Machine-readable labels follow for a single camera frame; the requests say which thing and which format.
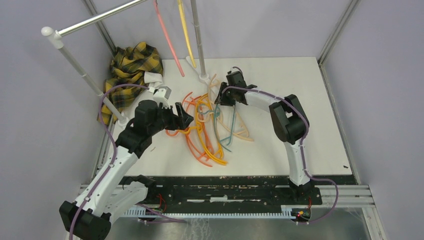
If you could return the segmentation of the teal wire hanger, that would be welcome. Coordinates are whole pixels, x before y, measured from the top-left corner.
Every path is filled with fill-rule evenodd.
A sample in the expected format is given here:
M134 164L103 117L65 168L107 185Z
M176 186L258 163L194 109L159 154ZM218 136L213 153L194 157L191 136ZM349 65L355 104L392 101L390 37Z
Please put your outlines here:
M229 147L232 144L233 138L235 136L234 128L235 128L236 113L237 113L236 107L235 106L231 107L232 114L231 114L231 118L230 118L231 119L230 127L228 127L227 125L225 125L223 123L224 114L223 114L223 111L222 111L222 109L219 105L213 105L213 106L209 107L205 103L201 103L200 106L196 107L196 109L199 111L199 114L202 115L202 116L212 115L211 118L212 118L213 132L214 132L215 138L217 139L220 147L222 147L224 150L231 153L232 150ZM219 136L218 123L220 123L221 126L224 129L227 130L228 136L226 136L224 138L221 138Z

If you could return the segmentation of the yellow plastic hanger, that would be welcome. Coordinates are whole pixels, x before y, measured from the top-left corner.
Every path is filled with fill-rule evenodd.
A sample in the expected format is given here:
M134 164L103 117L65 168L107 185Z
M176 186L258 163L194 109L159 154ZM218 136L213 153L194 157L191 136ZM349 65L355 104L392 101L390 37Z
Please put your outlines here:
M188 57L189 57L189 60L190 60L190 62L192 64L192 67L194 69L196 69L197 68L197 64L195 62L193 51L192 51L192 48L191 48L191 42L190 42L188 28L187 28L187 22L186 22L186 18L185 18L183 1L182 0L177 0L177 6L178 6L180 21L181 21L181 27L182 27L182 30L183 30L183 35L184 35L184 38L185 38L185 43L186 43L186 48L187 48L187 52L188 52Z

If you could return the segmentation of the pink wire hanger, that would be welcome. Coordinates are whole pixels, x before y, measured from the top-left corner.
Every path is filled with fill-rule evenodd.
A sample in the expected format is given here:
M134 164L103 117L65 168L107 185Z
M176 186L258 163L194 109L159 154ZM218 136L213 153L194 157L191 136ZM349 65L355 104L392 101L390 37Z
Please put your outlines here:
M166 39L167 45L168 45L169 50L170 50L170 52L171 52L172 58L173 58L173 60L174 60L174 62L175 62L175 64L176 64L176 67L177 67L177 69L178 69L178 71L179 71L180 75L181 75L182 77L185 77L184 70L183 70L183 68L182 68L182 66L181 66L181 63L180 63L180 61L179 61L179 59L178 59L178 57L177 57L177 55L176 55L175 48L174 48L173 43L172 43L172 40L171 40L171 38L170 38L170 35L169 35L169 32L168 32L167 26L166 26L166 24L165 24L165 21L164 21L164 19L163 19L162 15L161 15L161 12L160 12L159 5L158 5L158 1L157 1L157 0L154 0L154 1L153 1L153 6L154 6L154 10L155 10L155 13L156 13L157 19L158 19L159 24L160 24L160 26L161 26L161 29L162 29L163 35L164 35L164 37L165 37L165 39Z

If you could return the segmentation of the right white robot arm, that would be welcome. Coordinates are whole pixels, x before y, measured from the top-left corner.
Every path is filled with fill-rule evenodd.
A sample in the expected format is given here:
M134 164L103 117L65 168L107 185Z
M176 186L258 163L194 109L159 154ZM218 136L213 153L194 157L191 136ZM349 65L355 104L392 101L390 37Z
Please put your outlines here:
M241 103L270 114L274 133L284 143L290 184L295 186L288 191L289 199L295 204L302 204L309 198L305 186L311 180L306 171L303 146L310 124L298 97L294 94L279 97L258 89L256 85L247 85L240 70L229 71L226 80L220 84L214 103L230 107Z

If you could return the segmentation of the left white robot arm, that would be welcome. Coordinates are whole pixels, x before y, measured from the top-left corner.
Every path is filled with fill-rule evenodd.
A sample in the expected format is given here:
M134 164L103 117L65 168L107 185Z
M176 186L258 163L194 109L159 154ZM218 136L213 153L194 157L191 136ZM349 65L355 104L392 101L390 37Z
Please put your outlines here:
M124 130L112 141L113 152L87 188L73 202L64 201L59 208L69 239L104 240L112 225L127 210L143 201L157 198L154 180L140 175L127 188L114 195L127 171L152 144L153 136L163 130L186 130L194 121L182 103L165 107L154 100L142 100Z

